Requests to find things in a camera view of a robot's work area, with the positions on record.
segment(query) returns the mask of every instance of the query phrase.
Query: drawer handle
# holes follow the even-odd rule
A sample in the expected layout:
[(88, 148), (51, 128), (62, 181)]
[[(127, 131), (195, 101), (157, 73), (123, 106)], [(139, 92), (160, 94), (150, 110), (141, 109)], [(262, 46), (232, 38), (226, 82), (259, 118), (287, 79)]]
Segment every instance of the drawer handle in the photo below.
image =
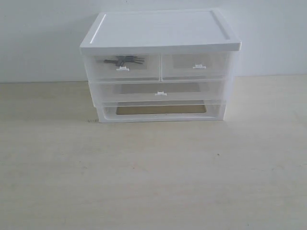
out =
[(195, 65), (193, 66), (193, 69), (205, 69), (206, 66), (203, 66), (203, 65)]
[(120, 66), (118, 69), (116, 69), (117, 71), (130, 71), (129, 68), (127, 68), (126, 66)]
[(157, 92), (154, 95), (155, 96), (158, 96), (158, 95), (167, 96), (167, 93), (164, 93), (164, 91), (162, 91), (162, 92)]

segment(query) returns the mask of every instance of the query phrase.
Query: drawer front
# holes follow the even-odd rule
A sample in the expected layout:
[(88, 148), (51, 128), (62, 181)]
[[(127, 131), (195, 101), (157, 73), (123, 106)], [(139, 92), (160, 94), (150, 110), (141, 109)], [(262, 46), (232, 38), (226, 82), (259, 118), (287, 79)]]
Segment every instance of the drawer front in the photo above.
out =
[(231, 81), (89, 85), (98, 106), (103, 102), (226, 100)]
[(90, 82), (159, 81), (160, 57), (155, 56), (95, 56), (84, 57)]
[(177, 54), (162, 56), (163, 81), (225, 79), (231, 52)]

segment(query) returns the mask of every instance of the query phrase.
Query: light wood surface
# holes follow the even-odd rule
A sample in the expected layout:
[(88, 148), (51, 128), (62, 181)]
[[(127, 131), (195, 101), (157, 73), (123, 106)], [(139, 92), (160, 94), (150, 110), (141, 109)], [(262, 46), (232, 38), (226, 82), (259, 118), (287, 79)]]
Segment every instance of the light wood surface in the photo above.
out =
[(307, 76), (236, 78), (223, 122), (96, 120), (86, 82), (0, 84), (0, 229), (307, 229)]

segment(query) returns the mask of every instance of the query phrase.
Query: empty bottom drawer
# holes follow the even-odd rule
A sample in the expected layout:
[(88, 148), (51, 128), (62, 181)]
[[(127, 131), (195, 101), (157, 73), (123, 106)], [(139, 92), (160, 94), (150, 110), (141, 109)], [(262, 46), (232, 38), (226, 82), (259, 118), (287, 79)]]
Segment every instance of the empty bottom drawer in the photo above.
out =
[(97, 107), (99, 121), (145, 122), (223, 120), (225, 104), (185, 104), (130, 107)]

